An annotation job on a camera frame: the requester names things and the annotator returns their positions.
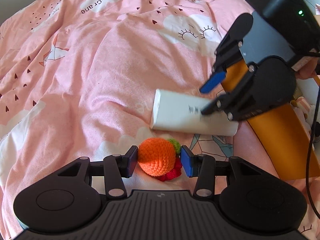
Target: crochet toy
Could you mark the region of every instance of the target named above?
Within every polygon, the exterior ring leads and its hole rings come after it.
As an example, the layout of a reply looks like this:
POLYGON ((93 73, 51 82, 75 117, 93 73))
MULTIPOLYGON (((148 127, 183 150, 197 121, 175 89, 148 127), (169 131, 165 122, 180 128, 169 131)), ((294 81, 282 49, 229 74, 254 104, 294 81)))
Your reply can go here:
POLYGON ((143 171, 160 181, 181 175, 181 145, 174 139, 149 138, 138 148, 138 163, 143 171))

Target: orange crochet ball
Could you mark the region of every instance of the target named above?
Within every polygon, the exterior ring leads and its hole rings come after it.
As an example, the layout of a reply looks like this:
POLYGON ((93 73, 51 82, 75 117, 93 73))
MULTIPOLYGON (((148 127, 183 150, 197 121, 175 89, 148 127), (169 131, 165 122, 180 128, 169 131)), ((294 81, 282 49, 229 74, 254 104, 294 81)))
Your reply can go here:
POLYGON ((138 163, 146 174, 162 176, 174 167, 176 151, 169 141, 162 138, 149 138, 138 148, 138 163))

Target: pink blanket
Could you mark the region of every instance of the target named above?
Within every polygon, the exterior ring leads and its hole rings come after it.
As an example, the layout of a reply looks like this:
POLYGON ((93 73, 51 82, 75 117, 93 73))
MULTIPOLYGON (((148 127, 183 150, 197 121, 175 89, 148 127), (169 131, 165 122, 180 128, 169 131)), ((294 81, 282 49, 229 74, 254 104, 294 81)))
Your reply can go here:
MULTIPOLYGON (((155 90, 198 95, 215 48, 236 17, 251 11, 243 0, 37 0, 5 21, 0 27, 1 235, 8 240, 22 231, 12 205, 24 188, 80 156, 98 161, 124 154, 152 136, 173 136, 218 160, 238 155, 276 176, 246 122, 234 138, 164 135, 148 128, 155 90)), ((302 182, 292 183, 304 191, 302 182)), ((125 184, 128 192, 193 190, 195 179, 183 173, 159 182, 137 167, 125 184)), ((218 193, 225 179, 216 185, 218 193)), ((319 209, 319 180, 311 188, 319 209)), ((319 235, 312 211, 300 230, 310 239, 319 235)))

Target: white power bank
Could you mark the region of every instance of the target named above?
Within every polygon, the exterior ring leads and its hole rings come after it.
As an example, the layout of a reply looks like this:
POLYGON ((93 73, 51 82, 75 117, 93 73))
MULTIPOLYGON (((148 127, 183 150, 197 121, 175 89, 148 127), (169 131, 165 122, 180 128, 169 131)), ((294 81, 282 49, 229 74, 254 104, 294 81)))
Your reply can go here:
POLYGON ((211 100, 185 94, 156 90, 150 128, 184 133, 234 136, 238 122, 229 121, 224 112, 201 115, 211 100))

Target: red yarn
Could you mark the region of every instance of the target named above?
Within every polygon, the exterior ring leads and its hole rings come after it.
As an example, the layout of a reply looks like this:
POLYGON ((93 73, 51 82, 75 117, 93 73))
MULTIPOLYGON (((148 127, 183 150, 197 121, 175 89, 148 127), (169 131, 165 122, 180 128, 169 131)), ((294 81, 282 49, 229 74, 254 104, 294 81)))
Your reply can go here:
POLYGON ((166 181, 166 180, 171 180, 174 178, 177 178, 181 175, 181 168, 182 168, 182 164, 180 161, 179 157, 176 157, 176 161, 174 163, 174 167, 171 171, 169 171, 168 173, 159 176, 159 177, 155 177, 156 179, 160 180, 160 181, 166 181))

